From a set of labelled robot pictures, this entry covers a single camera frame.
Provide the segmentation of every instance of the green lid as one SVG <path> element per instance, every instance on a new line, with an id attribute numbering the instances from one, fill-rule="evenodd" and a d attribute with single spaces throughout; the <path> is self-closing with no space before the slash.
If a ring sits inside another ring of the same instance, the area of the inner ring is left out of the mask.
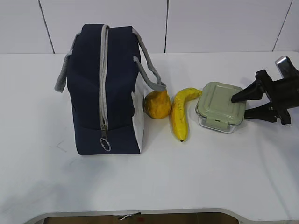
<path id="1" fill-rule="evenodd" d="M 207 124 L 225 128 L 228 125 L 239 125 L 245 114 L 246 101 L 232 103 L 231 98 L 242 88 L 218 82 L 208 83 L 196 106 L 196 112 L 207 118 Z"/>

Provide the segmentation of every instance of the banana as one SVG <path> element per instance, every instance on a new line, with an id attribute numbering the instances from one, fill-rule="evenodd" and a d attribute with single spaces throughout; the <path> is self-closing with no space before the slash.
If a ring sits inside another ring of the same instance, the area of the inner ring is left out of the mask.
<path id="1" fill-rule="evenodd" d="M 182 142 L 188 135 L 188 124 L 185 117 L 185 102 L 196 99 L 201 91 L 195 88 L 186 88 L 176 94 L 171 108 L 171 124 L 174 135 Z"/>

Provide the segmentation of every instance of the floor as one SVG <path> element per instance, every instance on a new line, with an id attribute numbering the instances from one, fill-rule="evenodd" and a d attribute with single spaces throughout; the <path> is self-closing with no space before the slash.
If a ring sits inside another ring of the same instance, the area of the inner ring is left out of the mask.
<path id="1" fill-rule="evenodd" d="M 239 224 L 223 213 L 183 213 L 133 215 L 124 220 L 118 216 L 53 217 L 44 224 Z"/>

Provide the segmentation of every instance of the white bag panel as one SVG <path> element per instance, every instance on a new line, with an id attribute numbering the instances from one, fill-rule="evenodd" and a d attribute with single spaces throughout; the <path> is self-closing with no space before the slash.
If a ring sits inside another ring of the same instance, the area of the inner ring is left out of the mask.
<path id="1" fill-rule="evenodd" d="M 135 92 L 132 92 L 132 100 L 135 108 L 132 117 L 133 128 L 140 152 L 142 151 L 143 130 L 144 130 L 144 112 L 143 112 L 144 80 L 138 73 Z"/>

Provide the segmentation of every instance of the zipper pull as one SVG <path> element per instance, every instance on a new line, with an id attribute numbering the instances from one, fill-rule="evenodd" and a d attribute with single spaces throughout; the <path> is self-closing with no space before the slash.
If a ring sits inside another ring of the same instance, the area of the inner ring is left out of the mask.
<path id="1" fill-rule="evenodd" d="M 102 145 L 102 147 L 107 151 L 110 152 L 111 151 L 111 146 L 107 140 L 107 125 L 103 124 L 101 127 L 101 132 L 102 132 L 102 137 L 100 138 L 100 143 Z"/>
<path id="2" fill-rule="evenodd" d="M 107 125 L 106 124 L 102 125 L 101 131 L 102 131 L 102 138 L 107 139 Z"/>

